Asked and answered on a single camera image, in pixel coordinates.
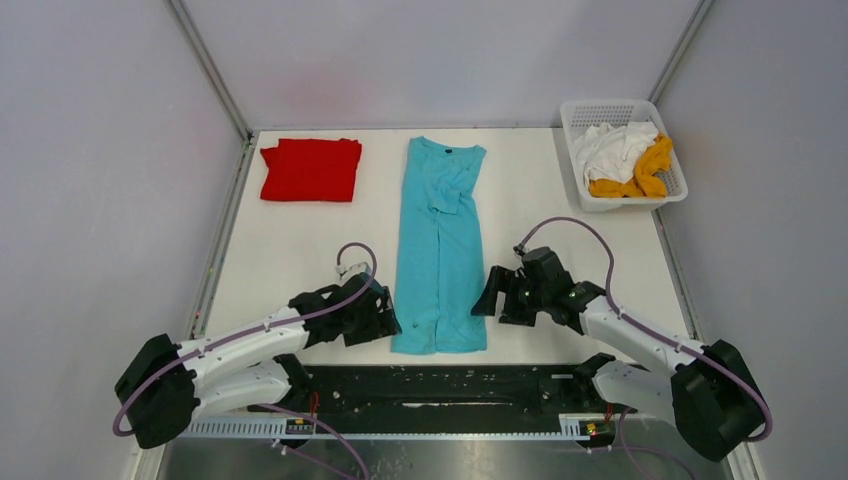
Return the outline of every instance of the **laundry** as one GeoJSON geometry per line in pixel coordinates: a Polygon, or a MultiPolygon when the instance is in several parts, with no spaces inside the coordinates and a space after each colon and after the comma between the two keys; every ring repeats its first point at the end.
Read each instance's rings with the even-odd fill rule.
{"type": "Polygon", "coordinates": [[[281,138],[260,150],[268,176],[259,197],[275,202],[351,202],[362,144],[356,140],[281,138]]]}
{"type": "Polygon", "coordinates": [[[672,142],[660,133],[656,143],[649,147],[636,162],[633,178],[627,183],[601,178],[589,182],[589,193],[595,197],[650,197],[663,198],[668,195],[665,184],[655,175],[671,168],[672,142]]]}
{"type": "Polygon", "coordinates": [[[659,130],[653,122],[630,122],[613,128],[609,123],[591,126],[574,141],[575,160],[588,187],[592,180],[627,183],[643,153],[654,144],[659,130]]]}
{"type": "Polygon", "coordinates": [[[403,178],[392,351],[485,350],[486,324],[470,314],[483,289],[483,241],[471,193],[486,150],[409,142],[403,178]]]}

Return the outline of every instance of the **yellow cloth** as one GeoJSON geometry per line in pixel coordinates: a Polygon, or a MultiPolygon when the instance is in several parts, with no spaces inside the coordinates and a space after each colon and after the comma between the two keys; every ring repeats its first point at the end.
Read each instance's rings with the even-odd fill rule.
{"type": "Polygon", "coordinates": [[[593,197],[650,197],[668,196],[665,184],[655,177],[657,172],[667,172],[671,168],[671,139],[660,133],[654,145],[636,161],[633,178],[627,183],[601,178],[589,182],[589,193],[593,197]]]}

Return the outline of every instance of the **white cloth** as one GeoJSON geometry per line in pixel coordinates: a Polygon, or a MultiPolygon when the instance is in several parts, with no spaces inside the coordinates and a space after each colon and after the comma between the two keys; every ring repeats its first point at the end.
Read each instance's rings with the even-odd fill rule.
{"type": "Polygon", "coordinates": [[[618,128],[604,122],[589,127],[574,141],[575,160],[586,187],[590,180],[601,178],[629,182],[636,161],[654,144],[658,133],[654,122],[630,122],[618,128]]]}

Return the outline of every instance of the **reflective floor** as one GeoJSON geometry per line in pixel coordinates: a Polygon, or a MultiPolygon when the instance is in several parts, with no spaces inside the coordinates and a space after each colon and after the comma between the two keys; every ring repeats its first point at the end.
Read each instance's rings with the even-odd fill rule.
{"type": "MultiPolygon", "coordinates": [[[[732,478],[725,463],[704,460],[677,432],[661,422],[627,420],[627,440],[633,446],[667,450],[683,461],[698,479],[732,478]]],[[[356,441],[351,442],[376,479],[637,479],[645,478],[625,452],[596,450],[588,455],[571,442],[555,441],[356,441]]],[[[301,451],[329,462],[351,475],[356,462],[335,441],[313,440],[301,451]]],[[[674,461],[636,453],[654,478],[689,479],[674,461]]],[[[159,480],[280,480],[336,479],[334,473],[296,458],[281,456],[267,440],[177,439],[169,446],[159,480]]]]}

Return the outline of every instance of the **folded red cloth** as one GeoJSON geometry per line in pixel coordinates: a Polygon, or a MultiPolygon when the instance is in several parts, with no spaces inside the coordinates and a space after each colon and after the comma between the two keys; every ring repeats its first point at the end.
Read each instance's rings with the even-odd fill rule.
{"type": "Polygon", "coordinates": [[[274,202],[350,202],[362,144],[356,140],[281,138],[259,150],[268,176],[259,198],[274,202]]]}

